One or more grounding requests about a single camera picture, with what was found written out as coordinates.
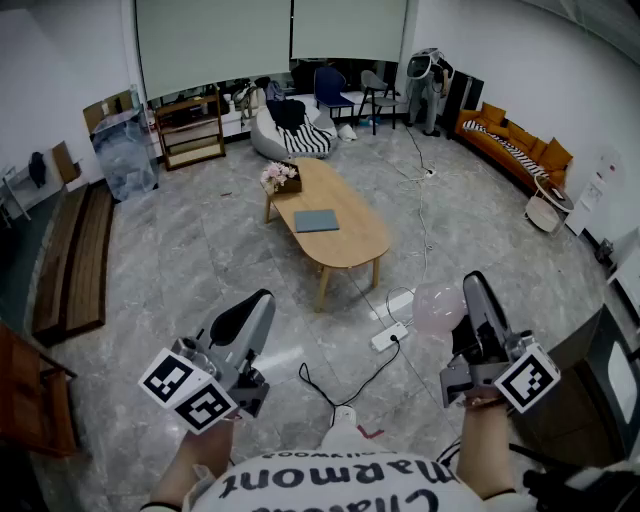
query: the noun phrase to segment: marble floor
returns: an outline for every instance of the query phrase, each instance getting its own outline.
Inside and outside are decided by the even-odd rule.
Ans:
[[[479,269],[512,327],[531,328],[546,348],[562,341],[606,303],[632,347],[635,326],[605,285],[606,271],[586,240],[564,229],[557,238],[522,216],[527,196],[474,153],[415,131],[437,174],[423,190],[428,243],[424,272],[420,194],[398,187],[400,171],[419,176],[407,129],[383,124],[374,137],[337,142],[328,159],[387,223],[391,250],[380,286],[371,266],[334,272],[325,310],[314,313],[317,266],[273,213],[265,225],[258,182],[266,160],[249,141],[228,144],[226,158],[162,173],[158,190],[119,204],[109,252],[107,325],[55,347],[76,370],[72,399],[82,454],[66,461],[34,456],[52,511],[137,510],[172,458],[184,430],[136,386],[162,347],[191,335],[213,307],[259,288],[273,292],[277,313],[257,367],[272,385],[260,417],[237,425],[236,462],[263,452],[315,448],[328,429],[329,406],[297,376],[311,376],[334,399],[353,393],[391,355],[371,337],[392,323],[387,292],[421,282],[460,285]],[[410,306],[398,311],[408,319]],[[390,448],[436,457],[460,432],[459,409],[443,410],[438,373],[446,339],[410,336],[397,359],[354,406],[367,431]]]

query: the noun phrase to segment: sofa cushion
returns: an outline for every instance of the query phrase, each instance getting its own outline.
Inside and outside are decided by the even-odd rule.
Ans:
[[[488,103],[482,103],[482,110],[480,111],[480,117],[483,117],[487,121],[491,123],[495,123],[498,126],[504,119],[506,110],[502,110],[501,108],[494,107],[493,105],[489,105]]]
[[[529,153],[529,151],[533,149],[533,146],[535,145],[536,140],[538,140],[536,137],[534,137],[530,133],[525,132],[522,128],[520,128],[516,123],[512,121],[509,121],[509,123],[507,123],[507,128],[509,128],[509,133],[511,133],[510,137],[516,140],[519,140],[527,147],[526,153]]]
[[[540,157],[545,149],[547,149],[547,143],[543,140],[536,139],[533,149],[529,152],[529,158],[531,158],[535,163],[540,163]]]
[[[522,167],[522,164],[518,162],[511,153],[509,153],[505,147],[497,140],[492,139],[490,135],[478,132],[468,131],[464,133],[464,138],[467,139],[477,148],[481,149],[488,156],[493,158],[500,165],[504,166],[511,173],[516,175],[521,181],[527,184],[531,190],[536,190],[533,177]]]
[[[564,186],[564,181],[566,178],[566,171],[547,171],[549,174],[549,180],[556,186]]]
[[[494,123],[489,124],[489,128],[487,128],[487,131],[489,133],[493,133],[494,135],[497,135],[498,137],[502,137],[503,139],[509,138],[509,129],[503,128],[502,126],[499,126]]]
[[[520,151],[522,151],[525,155],[529,156],[529,147],[522,142],[521,140],[514,139],[513,137],[509,137],[509,144],[517,147]]]
[[[560,170],[564,169],[572,159],[573,156],[554,137],[542,152],[538,163],[547,170]]]

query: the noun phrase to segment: striped blanket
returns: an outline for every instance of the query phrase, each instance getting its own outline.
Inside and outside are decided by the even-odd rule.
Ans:
[[[294,132],[277,127],[290,155],[295,156],[327,156],[331,150],[331,135],[326,130],[315,127],[309,116],[304,115],[304,124]]]
[[[531,176],[549,177],[549,175],[547,174],[547,171],[544,170],[544,167],[539,166],[537,163],[531,160],[531,158],[525,155],[520,149],[518,149],[515,146],[512,146],[506,140],[501,139],[500,137],[498,137],[493,133],[487,132],[487,129],[484,126],[476,123],[474,120],[465,122],[462,125],[462,128],[466,131],[477,131],[477,132],[486,133],[489,137],[498,141],[504,147],[504,149],[506,149],[509,153],[511,153],[513,158],[515,158],[518,162],[520,162],[520,165],[522,165],[522,167],[524,167],[524,169],[529,174],[531,174]]]

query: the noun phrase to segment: gray chair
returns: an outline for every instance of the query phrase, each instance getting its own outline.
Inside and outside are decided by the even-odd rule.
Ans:
[[[373,120],[373,134],[376,134],[376,122],[375,117],[380,115],[380,111],[383,108],[393,107],[393,116],[391,118],[393,129],[396,129],[396,106],[400,104],[399,101],[396,101],[396,88],[395,86],[389,88],[389,85],[386,82],[380,80],[373,71],[368,69],[364,70],[360,73],[360,81],[362,82],[362,86],[364,89],[364,98],[362,98],[362,105],[360,105],[360,111],[358,112],[358,119],[360,119],[360,114],[362,114],[362,108],[365,103],[371,103],[371,114],[374,116]],[[376,98],[376,91],[384,91],[384,97]],[[391,91],[393,94],[393,98],[387,98],[387,93]]]

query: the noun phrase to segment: pink balloon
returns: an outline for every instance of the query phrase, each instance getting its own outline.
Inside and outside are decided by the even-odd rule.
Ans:
[[[446,284],[421,284],[413,297],[413,325],[423,334],[446,334],[467,314],[462,290]]]

